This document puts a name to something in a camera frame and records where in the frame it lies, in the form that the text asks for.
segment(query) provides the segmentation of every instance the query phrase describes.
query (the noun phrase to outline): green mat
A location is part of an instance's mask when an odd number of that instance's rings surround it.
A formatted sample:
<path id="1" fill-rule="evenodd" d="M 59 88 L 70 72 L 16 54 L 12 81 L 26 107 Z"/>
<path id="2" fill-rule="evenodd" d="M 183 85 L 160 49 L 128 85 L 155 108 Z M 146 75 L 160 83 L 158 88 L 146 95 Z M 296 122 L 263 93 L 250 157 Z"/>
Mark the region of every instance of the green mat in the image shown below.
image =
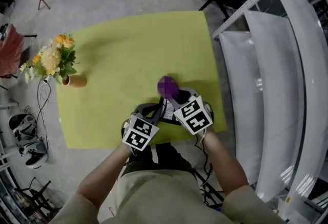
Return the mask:
<path id="1" fill-rule="evenodd" d="M 216 63 L 202 11 L 121 18 L 73 33 L 75 65 L 88 83 L 57 85 L 61 125 L 68 148 L 116 148 L 121 125 L 137 105 L 157 103 L 157 82 L 173 76 L 195 88 L 214 110 L 216 131 L 227 129 Z M 183 127 L 159 123 L 152 144 L 194 137 Z"/>

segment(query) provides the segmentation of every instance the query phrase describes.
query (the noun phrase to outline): shoe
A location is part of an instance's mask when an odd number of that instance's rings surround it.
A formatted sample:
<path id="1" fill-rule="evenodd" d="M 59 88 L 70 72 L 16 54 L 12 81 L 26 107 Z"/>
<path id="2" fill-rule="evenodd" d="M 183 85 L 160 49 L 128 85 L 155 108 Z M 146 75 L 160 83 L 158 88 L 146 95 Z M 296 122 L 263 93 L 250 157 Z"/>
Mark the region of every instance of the shoe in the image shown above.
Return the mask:
<path id="1" fill-rule="evenodd" d="M 48 159 L 47 153 L 37 153 L 34 151 L 30 152 L 31 158 L 26 161 L 25 165 L 29 169 L 37 169 L 42 166 L 44 162 Z"/>

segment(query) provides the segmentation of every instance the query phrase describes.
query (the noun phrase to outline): concrete floor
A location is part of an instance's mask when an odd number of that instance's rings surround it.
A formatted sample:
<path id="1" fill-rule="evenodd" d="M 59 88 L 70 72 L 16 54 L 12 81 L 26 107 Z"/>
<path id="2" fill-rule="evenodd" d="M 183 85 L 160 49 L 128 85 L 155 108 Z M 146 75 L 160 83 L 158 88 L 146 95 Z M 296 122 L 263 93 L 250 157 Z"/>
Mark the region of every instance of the concrete floor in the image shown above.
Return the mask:
<path id="1" fill-rule="evenodd" d="M 206 0 L 46 0 L 51 6 L 51 10 L 42 8 L 40 11 L 37 10 L 38 0 L 15 1 L 15 6 L 9 8 L 6 14 L 10 17 L 10 23 L 17 28 L 19 33 L 38 35 L 37 40 L 26 39 L 26 43 L 32 44 L 31 54 L 34 55 L 37 53 L 38 45 L 42 41 L 63 32 L 71 32 L 85 26 L 129 15 L 198 10 Z M 208 6 L 205 9 L 205 13 L 210 31 L 213 32 L 223 22 L 223 14 L 214 4 Z M 228 131 L 222 133 L 221 137 L 233 152 L 233 113 L 229 83 L 220 46 L 217 42 L 213 42 L 213 45 L 217 59 L 224 111 L 228 123 Z M 0 99 L 4 101 L 9 98 L 14 99 L 19 102 L 20 110 L 29 105 L 29 111 L 37 116 L 36 94 L 38 81 L 33 81 L 26 85 L 23 81 L 23 76 L 20 76 L 18 80 L 2 79 L 0 83 L 9 88 L 8 93 L 0 89 Z M 34 176 L 39 181 L 39 184 L 36 182 L 33 186 L 37 189 L 40 185 L 44 185 L 51 180 L 52 184 L 49 185 L 48 190 L 49 196 L 60 205 L 73 194 L 79 182 L 107 157 L 111 150 L 67 149 L 59 123 L 54 81 L 51 82 L 51 89 L 49 103 L 44 108 L 44 119 L 49 142 L 49 161 L 36 170 L 29 170 L 25 167 L 24 163 L 28 157 L 20 157 L 17 154 L 10 161 L 13 163 L 12 171 L 22 187 L 27 187 Z M 12 133 L 8 128 L 7 119 L 10 114 L 18 111 L 19 109 L 16 108 L 9 111 L 0 110 L 0 127 L 4 131 L 7 144 L 14 143 Z M 44 131 L 42 123 L 39 123 L 39 134 L 43 134 Z M 194 140 L 181 141 L 174 143 L 174 146 L 193 166 L 202 168 L 203 154 L 193 147 L 193 142 Z M 100 221 L 112 216 L 108 210 L 110 205 L 110 197 L 108 197 L 100 210 L 98 217 Z"/>

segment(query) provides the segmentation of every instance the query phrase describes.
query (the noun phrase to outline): vase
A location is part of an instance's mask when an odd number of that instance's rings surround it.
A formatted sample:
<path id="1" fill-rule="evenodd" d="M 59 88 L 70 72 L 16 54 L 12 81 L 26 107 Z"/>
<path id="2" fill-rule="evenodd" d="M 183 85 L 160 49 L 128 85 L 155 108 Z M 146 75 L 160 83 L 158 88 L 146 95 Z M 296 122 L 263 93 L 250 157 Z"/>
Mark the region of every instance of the vase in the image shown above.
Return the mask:
<path id="1" fill-rule="evenodd" d="M 87 84 L 87 79 L 84 75 L 68 75 L 67 79 L 63 79 L 64 86 L 71 86 L 71 87 L 85 87 Z"/>

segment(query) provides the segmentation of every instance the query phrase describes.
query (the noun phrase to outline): white curved panel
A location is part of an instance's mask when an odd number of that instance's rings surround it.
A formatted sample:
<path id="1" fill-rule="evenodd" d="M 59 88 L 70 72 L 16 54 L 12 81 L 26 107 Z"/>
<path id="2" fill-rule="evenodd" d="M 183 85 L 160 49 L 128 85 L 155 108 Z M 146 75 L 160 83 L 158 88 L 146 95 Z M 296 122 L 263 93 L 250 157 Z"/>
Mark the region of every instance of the white curved panel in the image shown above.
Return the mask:
<path id="1" fill-rule="evenodd" d="M 245 17 L 263 82 L 264 142 L 256 192 L 267 202 L 285 188 L 296 163 L 304 117 L 302 68 L 288 19 L 253 11 Z"/>
<path id="2" fill-rule="evenodd" d="M 306 88 L 306 125 L 302 153 L 282 216 L 299 209 L 320 173 L 327 149 L 328 46 L 320 21 L 307 0 L 281 0 L 302 58 Z"/>
<path id="3" fill-rule="evenodd" d="M 257 181 L 263 146 L 263 94 L 249 32 L 220 33 L 235 118 L 236 157 L 250 184 Z"/>

